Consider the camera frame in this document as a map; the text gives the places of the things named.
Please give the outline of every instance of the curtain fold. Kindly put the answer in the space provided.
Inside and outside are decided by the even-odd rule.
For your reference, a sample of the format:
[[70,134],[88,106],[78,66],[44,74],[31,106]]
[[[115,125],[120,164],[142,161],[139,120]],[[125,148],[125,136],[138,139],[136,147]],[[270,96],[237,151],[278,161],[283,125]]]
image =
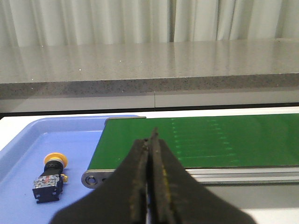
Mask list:
[[0,47],[281,37],[298,0],[0,0]]

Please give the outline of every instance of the blue plastic tray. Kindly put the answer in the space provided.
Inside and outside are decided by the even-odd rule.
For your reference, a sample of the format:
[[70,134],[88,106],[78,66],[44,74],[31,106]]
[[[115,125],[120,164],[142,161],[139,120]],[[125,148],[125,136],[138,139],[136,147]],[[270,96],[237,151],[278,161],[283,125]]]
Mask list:
[[[104,128],[115,116],[45,118],[25,127],[0,151],[0,224],[44,224],[61,208],[92,191],[83,186],[86,171]],[[33,181],[52,152],[67,156],[69,181],[56,202],[37,204]]]

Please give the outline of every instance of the white table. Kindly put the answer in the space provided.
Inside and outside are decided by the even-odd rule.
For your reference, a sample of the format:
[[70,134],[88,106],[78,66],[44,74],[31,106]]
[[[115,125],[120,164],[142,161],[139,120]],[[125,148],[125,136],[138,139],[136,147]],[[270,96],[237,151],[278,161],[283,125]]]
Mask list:
[[[173,112],[133,112],[147,118],[195,117],[250,114],[299,113],[299,107],[225,109]],[[26,125],[45,117],[97,116],[107,114],[49,115],[4,117],[0,120],[0,150]],[[209,187],[218,196],[249,213],[259,224],[299,224],[299,185],[296,186],[233,186]]]

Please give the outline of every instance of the gray countertop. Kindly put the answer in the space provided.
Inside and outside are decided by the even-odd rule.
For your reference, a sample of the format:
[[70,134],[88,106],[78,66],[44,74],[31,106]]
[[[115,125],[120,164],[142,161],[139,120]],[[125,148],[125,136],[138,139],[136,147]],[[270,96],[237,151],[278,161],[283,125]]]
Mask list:
[[298,87],[299,38],[0,49],[0,100]]

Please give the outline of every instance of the green conveyor belt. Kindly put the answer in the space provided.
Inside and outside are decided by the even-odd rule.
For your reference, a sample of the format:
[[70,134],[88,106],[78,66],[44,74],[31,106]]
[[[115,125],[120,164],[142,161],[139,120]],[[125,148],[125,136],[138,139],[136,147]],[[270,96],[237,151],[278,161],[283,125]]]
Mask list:
[[158,127],[185,168],[299,165],[299,114],[111,119],[88,169],[116,169]]

